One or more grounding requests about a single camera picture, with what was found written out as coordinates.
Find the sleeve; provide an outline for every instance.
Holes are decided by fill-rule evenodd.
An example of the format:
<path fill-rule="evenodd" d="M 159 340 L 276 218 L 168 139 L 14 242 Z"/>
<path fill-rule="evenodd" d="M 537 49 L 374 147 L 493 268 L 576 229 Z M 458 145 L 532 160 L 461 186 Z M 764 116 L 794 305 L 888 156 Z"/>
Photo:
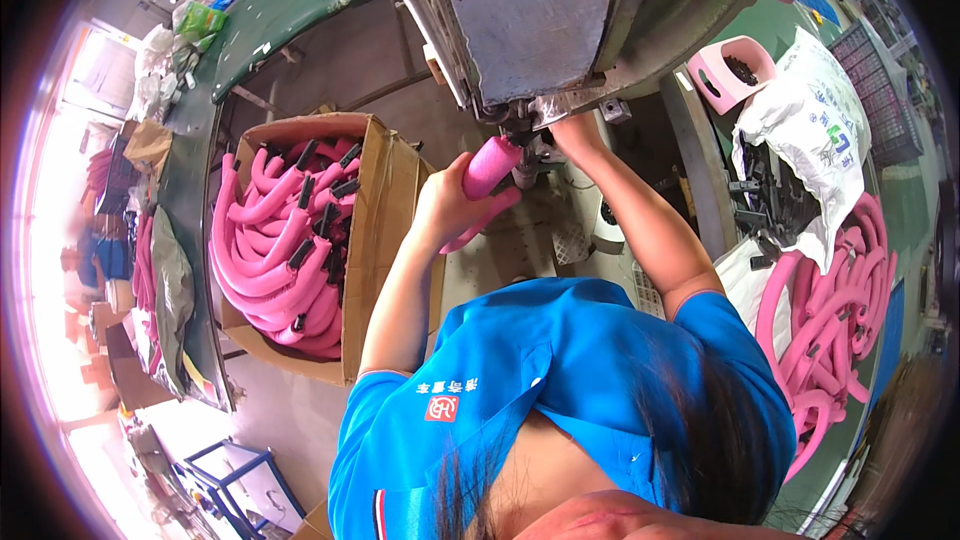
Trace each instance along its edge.
<path fill-rule="evenodd" d="M 352 486 L 362 484 L 363 472 L 370 467 L 370 464 L 358 462 L 367 432 L 383 404 L 407 380 L 405 375 L 396 371 L 367 371 L 360 374 L 350 390 L 337 438 L 337 454 L 330 467 L 327 492 L 327 517 L 330 526 L 339 534 L 337 537 L 347 537 L 343 530 L 352 520 L 349 504 L 352 494 L 356 494 L 355 490 L 352 492 Z"/>
<path fill-rule="evenodd" d="M 782 463 L 786 475 L 797 450 L 793 416 L 761 345 L 747 330 L 734 305 L 719 292 L 700 292 L 680 305 L 674 323 L 739 374 L 767 420 L 775 459 Z"/>
<path fill-rule="evenodd" d="M 337 439 L 338 452 L 366 436 L 383 403 L 408 379 L 400 372 L 389 370 L 366 371 L 360 375 L 346 399 Z"/>

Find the shirt logo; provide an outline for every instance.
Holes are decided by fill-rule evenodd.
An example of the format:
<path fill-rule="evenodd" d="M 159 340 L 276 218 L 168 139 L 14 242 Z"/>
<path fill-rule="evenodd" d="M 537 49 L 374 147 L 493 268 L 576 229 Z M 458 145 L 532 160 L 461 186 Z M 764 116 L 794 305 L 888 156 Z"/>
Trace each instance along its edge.
<path fill-rule="evenodd" d="M 457 418 L 457 405 L 460 398 L 457 396 L 431 396 L 426 405 L 426 415 L 423 421 L 446 421 L 453 423 Z"/>

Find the plastic bag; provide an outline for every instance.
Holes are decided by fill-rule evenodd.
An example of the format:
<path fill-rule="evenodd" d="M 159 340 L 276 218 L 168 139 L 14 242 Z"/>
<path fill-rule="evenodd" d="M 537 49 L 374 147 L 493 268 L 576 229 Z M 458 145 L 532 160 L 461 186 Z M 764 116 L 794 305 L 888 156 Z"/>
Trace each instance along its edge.
<path fill-rule="evenodd" d="M 810 32 L 776 62 L 777 77 L 748 99 L 733 127 L 731 160 L 745 179 L 743 145 L 767 143 L 820 202 L 821 214 L 794 246 L 827 274 L 836 231 L 863 194 L 861 164 L 870 150 L 870 126 L 854 85 L 834 55 Z"/>
<path fill-rule="evenodd" d="M 159 73 L 137 78 L 133 84 L 133 102 L 126 112 L 128 120 L 142 122 L 158 112 L 161 106 L 161 80 Z"/>
<path fill-rule="evenodd" d="M 150 257 L 156 276 L 156 330 L 159 335 L 159 379 L 175 396 L 186 396 L 183 351 L 187 319 L 193 315 L 193 269 L 184 249 L 174 238 L 170 218 L 163 207 L 153 214 Z"/>
<path fill-rule="evenodd" d="M 174 9 L 174 33 L 190 42 L 200 42 L 205 36 L 218 32 L 224 26 L 227 14 L 211 9 L 196 0 L 190 0 Z"/>
<path fill-rule="evenodd" d="M 197 52 L 204 54 L 207 52 L 207 49 L 210 48 L 210 45 L 213 44 L 213 39 L 217 37 L 216 33 L 209 34 L 208 36 L 203 36 L 199 39 L 199 42 L 194 42 L 193 46 L 197 47 Z"/>
<path fill-rule="evenodd" d="M 162 24 L 147 32 L 143 37 L 142 47 L 133 59 L 134 78 L 144 78 L 157 70 L 165 69 L 163 62 L 173 52 L 173 46 L 174 32 Z"/>

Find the cardboard box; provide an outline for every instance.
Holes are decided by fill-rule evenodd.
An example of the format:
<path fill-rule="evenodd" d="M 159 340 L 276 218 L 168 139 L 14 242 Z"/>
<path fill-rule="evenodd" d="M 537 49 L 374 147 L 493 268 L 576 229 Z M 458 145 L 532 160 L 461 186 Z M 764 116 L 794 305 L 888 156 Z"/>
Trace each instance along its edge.
<path fill-rule="evenodd" d="M 237 148 L 241 193 L 250 183 L 250 170 L 261 143 L 292 147 L 312 138 L 352 136 L 363 139 L 360 189 L 350 224 L 343 288 L 342 359 L 320 359 L 264 337 L 243 313 L 222 300 L 223 331 L 247 353 L 273 366 L 337 386 L 356 381 L 370 315 L 401 241 L 413 222 L 417 197 L 434 169 L 396 132 L 372 114 L 325 113 L 295 116 L 252 127 Z M 443 258 L 434 261 L 430 284 L 428 331 L 440 325 L 444 284 Z"/>
<path fill-rule="evenodd" d="M 303 518 L 296 533 L 290 540 L 333 540 L 330 520 L 327 518 L 327 501 L 324 500 Z"/>

